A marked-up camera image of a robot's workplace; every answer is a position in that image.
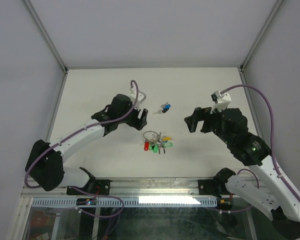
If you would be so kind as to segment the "keyring with tagged keys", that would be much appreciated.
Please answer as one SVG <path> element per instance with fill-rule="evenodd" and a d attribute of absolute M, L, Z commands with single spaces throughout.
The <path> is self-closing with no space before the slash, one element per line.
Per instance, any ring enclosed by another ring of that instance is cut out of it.
<path fill-rule="evenodd" d="M 172 140 L 163 141 L 162 137 L 167 136 L 162 132 L 156 132 L 153 130 L 148 130 L 142 133 L 143 138 L 143 150 L 145 152 L 152 152 L 154 154 L 166 154 L 168 148 L 173 147 Z"/>

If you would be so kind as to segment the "yellow tagged key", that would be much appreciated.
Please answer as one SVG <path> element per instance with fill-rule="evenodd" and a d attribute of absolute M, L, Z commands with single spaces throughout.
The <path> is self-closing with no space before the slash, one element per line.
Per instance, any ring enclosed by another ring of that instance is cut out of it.
<path fill-rule="evenodd" d="M 170 137 L 170 136 L 163 136 L 162 137 L 162 140 L 163 141 L 170 141 L 170 140 L 172 140 L 173 138 L 172 137 Z"/>

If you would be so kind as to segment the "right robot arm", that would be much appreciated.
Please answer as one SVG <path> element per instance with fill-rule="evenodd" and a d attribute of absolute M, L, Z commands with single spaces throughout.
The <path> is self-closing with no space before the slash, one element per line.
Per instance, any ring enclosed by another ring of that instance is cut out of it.
<path fill-rule="evenodd" d="M 248 120 L 238 108 L 212 113 L 211 108 L 197 107 L 184 119 L 190 133 L 203 122 L 202 133 L 213 133 L 221 139 L 235 159 L 248 167 L 265 184 L 266 193 L 245 182 L 234 171 L 223 168 L 214 176 L 216 192 L 235 194 L 262 212 L 274 229 L 288 240 L 300 238 L 300 192 L 293 196 L 278 177 L 272 162 L 271 149 L 265 141 L 249 132 Z"/>

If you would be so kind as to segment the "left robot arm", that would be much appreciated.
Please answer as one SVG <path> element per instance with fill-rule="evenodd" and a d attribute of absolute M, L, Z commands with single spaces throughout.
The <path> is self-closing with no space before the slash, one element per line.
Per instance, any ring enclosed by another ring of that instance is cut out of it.
<path fill-rule="evenodd" d="M 64 163 L 86 145 L 117 130 L 120 124 L 142 130 L 148 115 L 147 109 L 141 109 L 145 99 L 143 92 L 130 96 L 117 94 L 110 104 L 69 135 L 51 142 L 36 141 L 25 166 L 24 184 L 32 188 L 28 182 L 31 177 L 38 188 L 47 192 L 66 186 L 75 187 L 86 195 L 97 193 L 97 180 L 92 173 L 84 167 L 66 167 Z"/>

